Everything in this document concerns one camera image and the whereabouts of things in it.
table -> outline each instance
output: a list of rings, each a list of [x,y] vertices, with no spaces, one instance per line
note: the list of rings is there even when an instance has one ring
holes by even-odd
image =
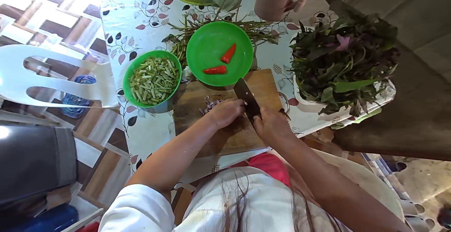
[[[238,18],[244,18],[245,21],[260,21],[253,11],[254,4],[255,0],[243,0]],[[156,111],[155,109],[144,110],[132,106],[125,100],[122,82],[127,67],[135,57],[145,52],[170,50],[172,46],[170,42],[161,42],[169,33],[177,34],[177,31],[171,30],[168,25],[169,22],[177,26],[179,20],[183,19],[184,14],[188,14],[188,18],[192,18],[194,14],[197,18],[200,18],[213,15],[214,10],[213,7],[188,5],[180,0],[102,0],[101,16],[105,41],[118,99],[121,104],[123,130],[127,137],[133,171],[137,165],[175,136],[175,128],[173,112],[170,108],[168,112]],[[285,22],[275,23],[272,27],[278,33],[283,33],[280,36],[279,45],[268,43],[259,45],[254,57],[258,68],[272,69],[282,103],[292,119],[290,121],[292,131],[298,137],[318,131],[334,123],[343,122],[343,120],[351,117],[348,111],[341,111],[332,115],[318,115],[316,112],[308,112],[310,111],[308,107],[302,106],[302,104],[298,105],[295,98],[293,76],[287,71],[290,69],[292,59],[288,45],[299,29],[299,24],[296,25],[296,23],[298,20],[302,20],[305,26],[309,26],[306,22],[314,13],[327,11],[328,5],[325,0],[308,0],[301,14],[290,13]],[[395,90],[390,89],[389,92],[382,94],[378,103],[384,105],[390,102],[394,94]],[[372,104],[369,106],[369,111],[377,108],[378,105]],[[176,187],[269,149],[195,159]]]

red chili pepper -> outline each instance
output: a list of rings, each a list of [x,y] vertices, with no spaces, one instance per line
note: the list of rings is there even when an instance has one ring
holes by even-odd
[[[232,59],[233,55],[235,54],[236,49],[236,43],[232,45],[222,56],[221,61],[225,63],[230,63],[230,59]]]
[[[217,67],[205,69],[205,70],[203,70],[203,73],[205,73],[205,74],[225,74],[225,73],[227,73],[227,68],[225,65],[220,65]]]

white plastic chair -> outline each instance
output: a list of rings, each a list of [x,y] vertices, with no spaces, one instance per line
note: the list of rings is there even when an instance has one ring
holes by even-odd
[[[96,83],[80,84],[64,79],[37,75],[23,66],[27,57],[41,56],[83,67],[94,73]],[[110,63],[92,63],[31,45],[0,47],[0,95],[6,100],[33,106],[86,107],[42,102],[27,95],[29,87],[49,87],[88,100],[100,100],[103,108],[118,105]]]

kitchen knife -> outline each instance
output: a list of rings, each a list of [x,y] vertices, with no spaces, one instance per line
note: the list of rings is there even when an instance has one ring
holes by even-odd
[[[238,97],[238,99],[244,100],[246,115],[248,116],[253,126],[253,117],[256,115],[262,117],[262,115],[260,114],[260,106],[256,102],[252,92],[249,90],[249,87],[246,84],[245,79],[239,78],[235,86],[233,87],[233,90],[235,91],[235,94]]]

green bowl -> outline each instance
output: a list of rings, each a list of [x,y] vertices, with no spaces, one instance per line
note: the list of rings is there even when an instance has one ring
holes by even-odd
[[[236,43],[230,63],[221,62],[224,53]],[[235,84],[252,66],[253,47],[248,35],[237,25],[215,21],[200,27],[189,39],[186,61],[194,76],[203,83],[222,87]],[[225,65],[226,74],[205,74],[203,70]]]
[[[132,95],[132,90],[130,89],[130,78],[133,76],[134,70],[136,68],[139,67],[140,64],[142,64],[146,59],[148,59],[149,57],[155,57],[155,58],[168,58],[169,60],[171,60],[175,66],[177,67],[177,69],[179,70],[179,79],[177,81],[177,86],[175,87],[174,91],[172,92],[172,94],[170,96],[168,96],[164,101],[160,102],[159,104],[166,102],[169,98],[171,98],[173,96],[173,94],[175,93],[175,91],[177,91],[179,85],[180,85],[180,80],[182,79],[182,66],[180,65],[179,59],[172,54],[171,52],[168,52],[166,50],[153,50],[150,52],[147,52],[141,56],[139,56],[138,58],[136,58],[132,64],[128,67],[127,71],[125,72],[125,76],[124,76],[124,84],[123,84],[123,88],[124,88],[124,95],[127,98],[127,100],[138,107],[141,108],[152,108],[155,107],[157,105],[147,105],[141,102],[138,102]]]

